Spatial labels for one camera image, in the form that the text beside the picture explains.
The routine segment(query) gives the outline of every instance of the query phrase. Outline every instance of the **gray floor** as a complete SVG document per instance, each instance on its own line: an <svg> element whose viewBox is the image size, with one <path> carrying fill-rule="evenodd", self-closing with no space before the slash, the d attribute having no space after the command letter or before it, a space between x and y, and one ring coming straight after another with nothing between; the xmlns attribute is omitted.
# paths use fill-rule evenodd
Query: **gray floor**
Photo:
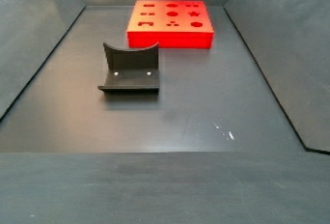
<svg viewBox="0 0 330 224"><path fill-rule="evenodd" d="M128 8L87 9L0 125L0 151L24 152L0 153L1 223L328 223L330 157L303 151L211 17L208 53L161 50L159 97L105 98L101 41L125 45ZM127 151L217 152L67 153Z"/></svg>
<svg viewBox="0 0 330 224"><path fill-rule="evenodd" d="M0 151L300 152L235 27L208 9L212 48L160 51L160 93L105 96L101 44L127 47L131 8L87 8L0 125Z"/></svg>

